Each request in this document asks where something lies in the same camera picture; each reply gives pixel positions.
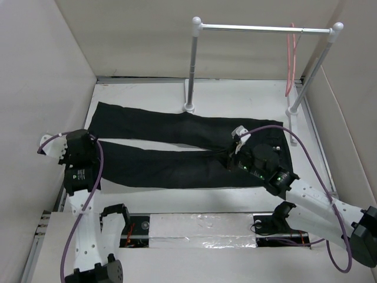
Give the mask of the black trousers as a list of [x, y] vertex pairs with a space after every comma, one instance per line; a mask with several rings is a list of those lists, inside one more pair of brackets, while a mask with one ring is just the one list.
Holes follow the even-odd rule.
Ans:
[[158, 113], [98, 103], [88, 129], [101, 140], [102, 176], [110, 182], [163, 189], [259, 187], [262, 181], [257, 177], [227, 170], [226, 151], [238, 126], [252, 131], [248, 148], [279, 147], [280, 164], [292, 169], [280, 121]]

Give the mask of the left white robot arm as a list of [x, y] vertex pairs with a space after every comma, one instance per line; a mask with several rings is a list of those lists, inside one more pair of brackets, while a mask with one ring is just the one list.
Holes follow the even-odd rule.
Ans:
[[100, 142], [87, 130], [66, 135], [67, 152], [64, 188], [75, 223], [64, 246], [59, 275], [61, 282], [123, 282], [121, 261], [117, 258], [121, 234], [131, 228], [123, 203], [100, 209], [100, 181], [104, 152]]

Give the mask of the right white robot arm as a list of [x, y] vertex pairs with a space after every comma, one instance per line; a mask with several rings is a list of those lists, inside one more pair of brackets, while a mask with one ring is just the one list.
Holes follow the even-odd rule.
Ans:
[[314, 189], [281, 167], [279, 156], [266, 144], [246, 149], [238, 144], [227, 153], [229, 170], [249, 173], [273, 196], [283, 199], [272, 225], [279, 232], [292, 228], [319, 236], [344, 249], [360, 264], [376, 267], [376, 208], [362, 209]]

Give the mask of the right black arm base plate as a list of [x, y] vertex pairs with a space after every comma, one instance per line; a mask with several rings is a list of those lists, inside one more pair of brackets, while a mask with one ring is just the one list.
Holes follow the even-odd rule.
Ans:
[[310, 242], [306, 232], [289, 227], [279, 228], [273, 223], [272, 215], [254, 215], [250, 230], [256, 234], [258, 248], [301, 246]]

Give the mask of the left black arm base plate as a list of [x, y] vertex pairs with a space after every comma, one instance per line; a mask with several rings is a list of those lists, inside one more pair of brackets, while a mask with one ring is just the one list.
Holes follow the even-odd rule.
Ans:
[[148, 248], [150, 215], [131, 214], [131, 223], [121, 234], [120, 248]]

